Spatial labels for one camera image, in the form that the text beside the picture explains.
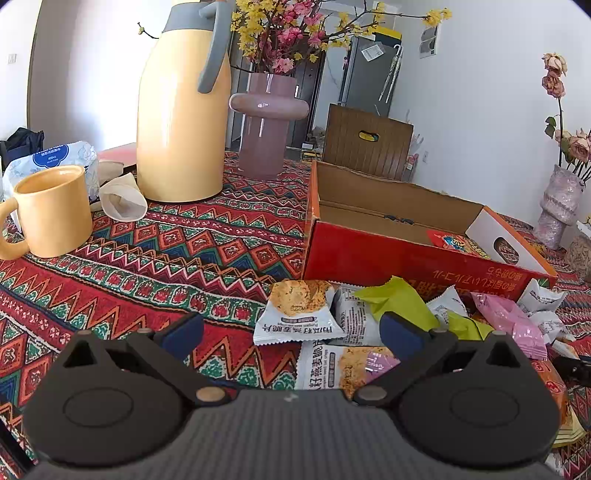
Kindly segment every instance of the biscuit packet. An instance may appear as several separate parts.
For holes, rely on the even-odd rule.
[[[372,315],[369,304],[355,296],[355,292],[362,288],[348,284],[342,284],[337,288],[333,300],[335,320],[346,336],[331,340],[331,345],[384,345],[379,337],[379,323]]]
[[[538,281],[532,278],[517,300],[517,305],[528,316],[534,312],[555,312],[568,294],[567,291],[555,292],[541,287]]]
[[[256,322],[254,344],[343,338],[346,333],[329,309],[334,296],[335,289],[324,280],[275,283]]]
[[[348,399],[368,383],[368,355],[394,357],[386,347],[337,346],[324,342],[304,342],[297,361],[296,390],[340,388]]]

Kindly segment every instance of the decorative vase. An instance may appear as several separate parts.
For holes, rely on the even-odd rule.
[[[271,180],[281,173],[289,123],[310,110],[296,86],[293,77],[251,73],[248,92],[230,98],[230,108],[244,113],[238,168],[245,176]]]
[[[542,214],[534,236],[552,250],[560,247],[567,225],[574,225],[585,184],[573,172],[554,166],[554,172],[540,201]]]

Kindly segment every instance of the snack box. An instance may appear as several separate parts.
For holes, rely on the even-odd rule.
[[[467,236],[492,260],[435,247],[429,230]],[[476,291],[518,300],[532,278],[548,287],[558,278],[487,206],[317,160],[305,235],[303,278],[377,286],[397,275],[424,300],[450,285],[464,296]]]

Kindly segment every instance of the red patterned tablecloth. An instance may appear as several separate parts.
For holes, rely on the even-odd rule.
[[[273,282],[298,278],[303,263],[309,166],[286,161],[276,181],[238,174],[226,154],[223,191],[194,204],[150,202],[145,218],[120,223],[94,214],[92,237],[59,258],[0,261],[0,418],[23,447],[22,409],[73,332],[105,339],[139,327],[161,329],[187,311],[207,318],[203,342],[185,360],[215,378],[293,388],[299,343],[257,347],[254,323]],[[531,227],[508,219],[531,242]],[[544,252],[569,296],[559,311],[591,352],[591,290]],[[579,419],[591,426],[591,395],[571,392]],[[567,478],[586,478],[591,442],[560,450]],[[0,478],[17,470],[0,452]]]

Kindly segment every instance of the green snack packet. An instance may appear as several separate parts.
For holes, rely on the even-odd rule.
[[[431,313],[417,291],[400,277],[392,277],[379,287],[358,290],[355,296],[369,303],[371,312],[378,322],[385,312],[394,312],[426,332],[439,327],[439,320]]]
[[[449,331],[455,333],[460,340],[484,340],[494,330],[486,323],[462,317],[451,310],[447,311],[447,318]]]

